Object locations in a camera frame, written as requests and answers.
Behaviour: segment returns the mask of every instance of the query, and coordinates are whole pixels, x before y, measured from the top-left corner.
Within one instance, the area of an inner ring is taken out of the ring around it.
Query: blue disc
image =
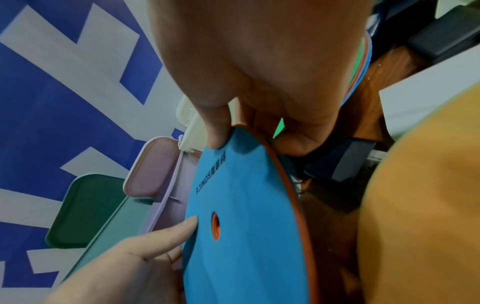
[[[198,229],[183,247],[188,304],[316,302],[293,188],[264,144],[234,127],[200,158],[186,211]]]

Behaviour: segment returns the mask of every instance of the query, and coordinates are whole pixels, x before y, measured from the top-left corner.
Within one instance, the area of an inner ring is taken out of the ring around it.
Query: hole in disc
[[[218,241],[220,238],[220,221],[219,216],[215,212],[211,215],[211,233],[213,238]]]

